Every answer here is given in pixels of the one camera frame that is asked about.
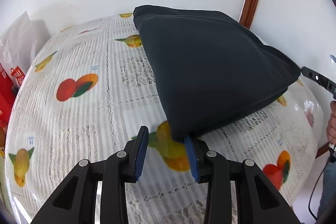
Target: blue jeans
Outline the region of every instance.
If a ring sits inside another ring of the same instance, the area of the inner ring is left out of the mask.
[[[328,162],[323,173],[323,189],[320,200],[320,207],[317,212],[319,218],[328,206],[332,196],[336,191],[336,162]]]

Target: person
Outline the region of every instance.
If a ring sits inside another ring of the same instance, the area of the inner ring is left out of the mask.
[[[336,145],[336,102],[330,103],[331,115],[327,125],[327,138],[328,141]],[[320,200],[320,206],[317,213],[319,218],[326,207],[328,206],[332,196],[336,191],[336,161],[334,163],[330,162],[328,159],[327,166],[325,167],[323,173],[323,188],[322,196]]]

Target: floor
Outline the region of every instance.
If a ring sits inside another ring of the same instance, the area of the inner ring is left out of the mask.
[[[320,173],[323,170],[323,167],[329,157],[329,152],[324,153],[322,156],[318,157],[315,160],[315,163],[312,167],[312,170],[309,174],[308,179],[306,180],[304,187],[299,191],[294,203],[293,203],[293,210],[299,220],[304,224],[314,224],[315,219],[310,215],[308,211],[308,201],[312,192],[312,189],[315,185],[317,178],[319,177]],[[322,195],[322,179],[323,175],[321,176],[315,191],[314,195],[311,199],[310,208],[311,211],[317,215],[317,211],[320,205],[320,198]]]

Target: human hand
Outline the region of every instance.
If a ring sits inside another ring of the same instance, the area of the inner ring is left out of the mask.
[[[327,125],[328,141],[336,145],[336,102],[330,103],[331,115]]]

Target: striped pattern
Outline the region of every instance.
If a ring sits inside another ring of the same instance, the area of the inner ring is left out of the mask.
[[[105,160],[123,149],[141,125],[155,132],[166,120],[143,47],[128,47],[115,40],[134,34],[138,31],[133,17],[101,18],[51,38],[36,57],[14,104],[6,142],[6,184],[13,211],[22,223],[28,221],[25,216],[35,216],[79,160]],[[47,66],[35,72],[34,65],[55,51]],[[88,73],[98,75],[91,90],[64,102],[56,99],[62,81]],[[287,106],[275,101],[202,139],[230,160],[251,158],[261,168],[276,164],[281,151],[289,151],[291,169],[280,192],[291,204],[313,164],[323,113],[310,90],[298,83],[284,97]],[[314,116],[313,127],[305,117],[307,108]],[[8,153],[32,147],[35,151],[21,188],[14,180]],[[170,169],[157,150],[149,147],[139,182],[126,185],[129,222],[202,223],[206,194],[206,185],[195,183],[189,171]],[[236,223],[235,198],[232,205]]]

